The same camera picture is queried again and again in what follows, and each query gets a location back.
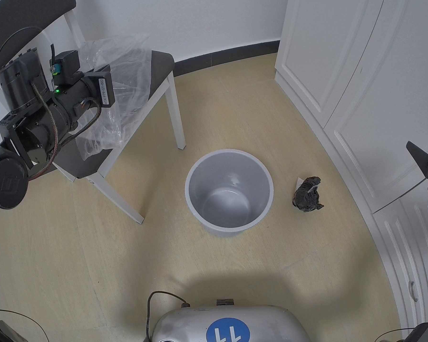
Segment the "wooden floor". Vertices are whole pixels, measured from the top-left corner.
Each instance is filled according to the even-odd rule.
[[[313,342],[372,342],[399,328],[369,231],[325,150],[274,81],[275,60],[255,57],[175,79],[185,150],[177,149],[160,100],[106,178],[145,217],[142,225],[86,179],[70,183],[54,171],[32,181],[17,208],[0,210],[0,308],[36,319],[51,342],[141,342],[153,290],[179,294],[192,306],[216,298],[279,305]],[[184,198],[191,166],[222,148],[253,154],[274,182],[268,215],[233,238],[207,233]],[[298,176],[322,179],[323,209],[305,214],[293,207]],[[178,306],[156,295],[151,325]],[[0,318],[30,342],[44,340],[23,317]]]

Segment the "white cabinet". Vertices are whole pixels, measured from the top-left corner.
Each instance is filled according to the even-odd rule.
[[[325,132],[373,211],[423,179],[406,143],[428,152],[428,0],[384,0]]]
[[[322,126],[363,53],[382,0],[288,0],[276,69]]]
[[[403,328],[428,322],[428,0],[289,0],[276,81],[343,177]]]

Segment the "plastic bag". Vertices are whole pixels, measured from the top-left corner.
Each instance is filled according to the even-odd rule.
[[[82,71],[111,66],[116,99],[110,108],[102,108],[97,121],[76,138],[84,160],[102,150],[124,147],[133,135],[139,109],[147,102],[151,89],[152,50],[146,45],[147,39],[143,34],[116,36],[85,42],[79,49]],[[94,109],[86,111],[78,128],[83,128],[94,115]]]
[[[308,177],[306,180],[298,178],[297,189],[293,196],[292,204],[303,212],[311,212],[313,210],[322,209],[324,206],[319,203],[319,187],[320,178],[317,176]]]

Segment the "baseboard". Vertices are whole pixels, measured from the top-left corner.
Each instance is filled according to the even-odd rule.
[[[225,49],[178,61],[174,65],[173,75],[176,77],[227,62],[261,56],[263,54],[277,53],[279,43],[280,41],[272,41],[250,44],[248,46]]]
[[[304,120],[308,123],[309,127],[312,129],[315,136],[319,140],[320,144],[323,146],[328,156],[331,158],[331,161],[333,162],[342,179],[344,180],[348,190],[350,191],[350,194],[354,198],[354,201],[357,204],[358,209],[361,215],[363,216],[363,219],[365,220],[369,232],[371,233],[372,239],[376,244],[379,255],[381,256],[382,263],[384,265],[388,280],[390,282],[390,286],[392,287],[392,292],[395,298],[401,328],[414,327],[408,325],[407,312],[404,304],[404,296],[399,286],[398,277],[396,275],[396,271],[393,266],[390,254],[388,253],[385,242],[382,238],[376,221],[374,220],[371,209],[369,208],[365,197],[361,193],[360,188],[358,187],[354,177],[350,173],[349,168],[344,163],[344,160],[336,150],[336,147],[333,145],[333,143],[331,143],[331,140],[328,138],[321,125],[309,111],[308,107],[304,104],[304,102],[300,99],[296,92],[294,92],[290,85],[284,80],[284,78],[282,77],[282,75],[280,75],[279,72],[276,72],[275,80],[285,92],[285,94],[290,98],[293,105],[295,105],[295,107],[298,109]]]

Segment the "label sticker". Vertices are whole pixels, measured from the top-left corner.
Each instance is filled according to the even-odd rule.
[[[236,318],[217,319],[206,331],[207,342],[249,342],[251,331]]]
[[[101,101],[103,105],[109,105],[108,90],[106,90],[106,80],[104,78],[99,78],[98,85],[100,87]]]

